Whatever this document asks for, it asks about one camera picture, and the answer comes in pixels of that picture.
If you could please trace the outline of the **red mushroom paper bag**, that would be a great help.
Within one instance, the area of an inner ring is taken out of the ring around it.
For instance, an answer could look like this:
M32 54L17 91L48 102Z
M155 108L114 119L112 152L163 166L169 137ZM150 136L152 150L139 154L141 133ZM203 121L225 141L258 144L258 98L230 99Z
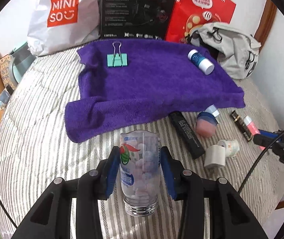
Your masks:
M186 43L186 38L206 23L231 22L235 8L231 0L176 0L165 40Z

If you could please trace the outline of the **white Miniso shopping bag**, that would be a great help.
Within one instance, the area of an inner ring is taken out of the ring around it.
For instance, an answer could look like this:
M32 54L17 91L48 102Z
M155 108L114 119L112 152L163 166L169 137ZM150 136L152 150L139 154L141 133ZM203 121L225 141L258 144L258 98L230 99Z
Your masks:
M33 12L27 43L45 56L100 37L100 0L40 0Z

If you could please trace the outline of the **striped bed quilt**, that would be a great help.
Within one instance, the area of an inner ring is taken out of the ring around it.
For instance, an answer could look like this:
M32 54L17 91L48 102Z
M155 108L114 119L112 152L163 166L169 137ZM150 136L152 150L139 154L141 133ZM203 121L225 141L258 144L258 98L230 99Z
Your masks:
M247 141L221 109L216 134L201 139L204 147L219 140L237 140L240 150L223 168L207 170L204 159L192 159L169 118L117 129L82 143L66 133L67 103L80 97L78 76L83 70L77 48L37 58L13 93L0 124L0 233L11 238L15 226L56 177L72 180L95 168L120 142L123 131L158 133L163 146L183 166L206 179L226 178L265 223L284 195L284 165L272 152L258 160L260 148Z

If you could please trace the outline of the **pink highlighter eraser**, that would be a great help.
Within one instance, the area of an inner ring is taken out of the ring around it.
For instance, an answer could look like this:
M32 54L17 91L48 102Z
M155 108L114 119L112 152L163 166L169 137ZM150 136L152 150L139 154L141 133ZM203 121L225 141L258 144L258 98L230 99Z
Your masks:
M248 138L253 140L254 135L259 134L259 129L255 126L254 122L249 116L245 116L244 120L244 127L246 128L246 133Z

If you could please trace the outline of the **dark gold lipstick tube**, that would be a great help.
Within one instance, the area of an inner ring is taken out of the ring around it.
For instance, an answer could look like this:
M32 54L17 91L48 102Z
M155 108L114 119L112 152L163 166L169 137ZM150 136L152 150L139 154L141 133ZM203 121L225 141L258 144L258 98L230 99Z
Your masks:
M246 124L244 123L244 120L241 118L241 116L235 111L233 110L230 113L230 117L232 118L234 124L237 126L237 128L239 129L239 131L241 132L241 134L244 136L244 138L247 141L251 141L253 138L252 133L249 131L248 127L246 126Z

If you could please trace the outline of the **purple towel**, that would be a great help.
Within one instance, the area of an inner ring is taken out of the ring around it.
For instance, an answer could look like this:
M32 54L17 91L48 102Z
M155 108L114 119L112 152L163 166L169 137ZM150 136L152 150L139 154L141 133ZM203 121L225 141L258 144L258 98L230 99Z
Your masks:
M79 49L80 99L65 109L67 136L84 142L116 129L153 122L173 111L200 112L243 108L244 91L215 64L205 75L189 59L192 45L154 39L122 39L127 65L108 67L112 40L98 40Z

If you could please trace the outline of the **black headset box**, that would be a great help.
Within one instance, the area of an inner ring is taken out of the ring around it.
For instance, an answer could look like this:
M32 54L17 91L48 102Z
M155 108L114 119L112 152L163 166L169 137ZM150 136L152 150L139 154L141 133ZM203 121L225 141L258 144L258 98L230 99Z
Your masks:
M101 37L164 40L176 0L102 0Z

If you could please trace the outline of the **white tape roll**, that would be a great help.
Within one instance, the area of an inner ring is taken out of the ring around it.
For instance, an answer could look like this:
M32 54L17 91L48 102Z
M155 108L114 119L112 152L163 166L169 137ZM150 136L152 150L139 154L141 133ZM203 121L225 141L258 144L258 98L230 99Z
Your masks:
M219 140L218 146L222 146L225 149L225 156L234 157L240 150L239 142L237 140Z

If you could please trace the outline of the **grey Nike drawstring backpack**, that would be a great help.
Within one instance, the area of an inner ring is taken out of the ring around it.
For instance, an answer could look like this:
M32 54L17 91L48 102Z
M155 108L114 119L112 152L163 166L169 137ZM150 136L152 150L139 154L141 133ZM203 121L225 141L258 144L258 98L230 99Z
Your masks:
M217 50L217 62L232 79L247 78L257 65L261 43L230 24L213 22L194 27L188 37L194 46Z

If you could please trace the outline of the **black rectangular stick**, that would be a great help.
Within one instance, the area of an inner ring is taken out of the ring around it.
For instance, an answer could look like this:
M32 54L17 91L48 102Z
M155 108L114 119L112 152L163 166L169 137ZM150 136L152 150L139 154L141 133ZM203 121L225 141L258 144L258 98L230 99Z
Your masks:
M190 152L193 159L201 157L205 153L205 149L195 135L184 116L180 111L173 111L168 115L170 122L174 126L177 134L182 138L186 148Z

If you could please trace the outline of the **blue white pill bottle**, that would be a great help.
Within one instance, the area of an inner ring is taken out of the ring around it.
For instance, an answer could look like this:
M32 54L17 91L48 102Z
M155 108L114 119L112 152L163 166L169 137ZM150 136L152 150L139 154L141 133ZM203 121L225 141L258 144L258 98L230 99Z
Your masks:
M200 54L196 49L192 49L188 55L188 59L205 75L209 75L214 70L214 64L206 57Z

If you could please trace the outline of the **clear candy bottle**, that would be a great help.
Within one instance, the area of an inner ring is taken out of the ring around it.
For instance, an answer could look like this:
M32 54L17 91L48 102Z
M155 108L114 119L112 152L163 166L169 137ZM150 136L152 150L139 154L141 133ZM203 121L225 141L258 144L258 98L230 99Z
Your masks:
M160 136L137 130L120 138L120 180L126 213L134 217L155 212L160 189Z

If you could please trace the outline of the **teal round container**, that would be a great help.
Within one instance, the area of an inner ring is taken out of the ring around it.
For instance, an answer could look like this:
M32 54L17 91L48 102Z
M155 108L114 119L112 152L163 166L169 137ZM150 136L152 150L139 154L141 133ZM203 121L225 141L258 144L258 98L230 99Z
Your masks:
M25 42L19 48L11 51L8 72L11 82L17 86L22 80L23 75L36 59L29 51L28 43Z

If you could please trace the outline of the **small light blue jar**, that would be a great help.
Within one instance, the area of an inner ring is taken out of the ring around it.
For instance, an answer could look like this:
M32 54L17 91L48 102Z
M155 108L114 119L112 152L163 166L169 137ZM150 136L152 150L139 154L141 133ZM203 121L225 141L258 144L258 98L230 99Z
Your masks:
M210 105L207 109L205 109L205 112L212 114L214 118L217 118L219 116L219 111L215 107L215 105Z

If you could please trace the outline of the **teal binder clip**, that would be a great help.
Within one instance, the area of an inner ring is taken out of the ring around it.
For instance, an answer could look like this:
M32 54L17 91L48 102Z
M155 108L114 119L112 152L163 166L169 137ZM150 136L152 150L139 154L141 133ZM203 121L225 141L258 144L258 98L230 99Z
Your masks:
M107 55L107 67L117 68L128 66L127 54L121 52L122 43L119 41L113 42L113 53Z

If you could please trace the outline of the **pink blue sponge ball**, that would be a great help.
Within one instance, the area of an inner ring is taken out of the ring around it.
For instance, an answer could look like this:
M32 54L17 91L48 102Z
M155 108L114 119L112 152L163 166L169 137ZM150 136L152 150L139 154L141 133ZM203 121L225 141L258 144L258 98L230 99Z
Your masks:
M204 138L210 138L215 135L218 121L215 116L208 112L200 112L197 116L195 131Z

